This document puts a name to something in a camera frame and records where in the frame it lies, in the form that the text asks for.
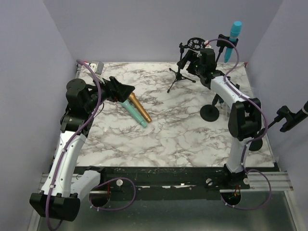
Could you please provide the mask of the gold microphone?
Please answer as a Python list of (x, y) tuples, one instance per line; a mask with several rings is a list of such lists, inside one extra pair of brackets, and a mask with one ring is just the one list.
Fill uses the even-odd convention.
[(128, 97), (129, 100), (134, 104), (134, 106), (137, 108), (137, 110), (140, 112), (140, 114), (143, 116), (146, 122), (151, 123), (152, 119), (147, 113), (147, 111), (144, 109), (144, 107), (141, 105), (139, 100), (137, 99), (135, 93), (131, 93)]

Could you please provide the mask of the mint green microphone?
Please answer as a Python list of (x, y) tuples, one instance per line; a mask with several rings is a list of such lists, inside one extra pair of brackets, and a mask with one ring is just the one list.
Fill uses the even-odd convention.
[(123, 103), (120, 102), (120, 105), (129, 112), (129, 114), (135, 119), (138, 124), (140, 124), (143, 128), (147, 127), (144, 118), (133, 108), (133, 106), (129, 103), (128, 100), (124, 101)]

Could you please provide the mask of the black tripod mic stand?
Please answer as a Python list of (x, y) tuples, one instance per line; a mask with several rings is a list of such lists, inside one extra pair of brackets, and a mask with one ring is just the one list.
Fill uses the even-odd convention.
[(175, 71), (172, 68), (169, 68), (169, 71), (175, 74), (175, 79), (167, 90), (167, 93), (170, 92), (175, 82), (182, 80), (189, 80), (192, 83), (196, 82), (193, 79), (183, 76), (181, 70), (185, 67), (188, 61), (191, 62), (197, 59), (197, 52), (200, 51), (202, 48), (205, 48), (205, 40), (198, 37), (190, 38), (185, 45), (183, 45), (182, 42), (179, 44), (180, 60), (177, 62), (178, 70)]

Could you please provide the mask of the black round-base clip stand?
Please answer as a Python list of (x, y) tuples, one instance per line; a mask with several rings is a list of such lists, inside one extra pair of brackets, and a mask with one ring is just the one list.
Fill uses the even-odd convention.
[[(223, 34), (219, 34), (218, 36), (219, 40), (217, 41), (216, 46), (219, 47), (219, 51), (218, 51), (218, 56), (216, 58), (216, 62), (218, 62), (220, 55), (223, 53), (224, 49), (226, 48), (233, 48), (233, 46), (231, 44), (229, 44), (228, 42), (226, 42), (227, 40), (229, 41), (229, 37), (223, 35)], [(234, 46), (237, 46), (238, 43), (238, 39), (236, 42), (231, 42)]]

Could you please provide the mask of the blue microphone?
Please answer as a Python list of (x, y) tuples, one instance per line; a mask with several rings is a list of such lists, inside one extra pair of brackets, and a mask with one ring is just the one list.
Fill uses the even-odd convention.
[[(236, 42), (242, 29), (242, 22), (235, 21), (231, 27), (229, 41)], [(231, 57), (233, 48), (227, 48), (224, 55), (224, 63), (227, 63)]]

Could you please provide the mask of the black round-base shock-mount stand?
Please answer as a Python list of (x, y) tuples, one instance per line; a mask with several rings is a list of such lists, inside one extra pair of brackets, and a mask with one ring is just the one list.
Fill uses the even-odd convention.
[(216, 94), (211, 104), (206, 104), (200, 109), (200, 116), (207, 122), (214, 122), (219, 118), (219, 110), (216, 104), (222, 101), (222, 98)]

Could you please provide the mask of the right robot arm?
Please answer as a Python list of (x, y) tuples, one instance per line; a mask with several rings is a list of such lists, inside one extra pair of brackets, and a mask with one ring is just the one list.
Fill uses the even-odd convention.
[(232, 136), (232, 144), (227, 163), (221, 177), (222, 185), (228, 189), (239, 183), (244, 175), (246, 151), (251, 140), (261, 129), (261, 102), (257, 98), (250, 98), (243, 94), (229, 81), (227, 76), (217, 69), (216, 55), (211, 48), (198, 50), (188, 49), (180, 52), (177, 62), (178, 70), (186, 69), (191, 75), (197, 76), (203, 86), (212, 90), (216, 95), (211, 104), (200, 109), (200, 116), (207, 122), (214, 122), (219, 117), (216, 104), (219, 100), (230, 108), (228, 130)]

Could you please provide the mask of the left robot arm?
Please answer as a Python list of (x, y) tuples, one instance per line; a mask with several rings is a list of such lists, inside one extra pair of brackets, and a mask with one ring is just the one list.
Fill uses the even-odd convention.
[(98, 81), (95, 86), (76, 78), (66, 85), (67, 108), (61, 118), (61, 133), (49, 175), (39, 193), (29, 202), (36, 212), (46, 218), (74, 221), (81, 201), (91, 189), (102, 190), (107, 179), (96, 167), (88, 168), (72, 182), (79, 153), (89, 135), (94, 115), (105, 101), (121, 102), (135, 90), (115, 77)]

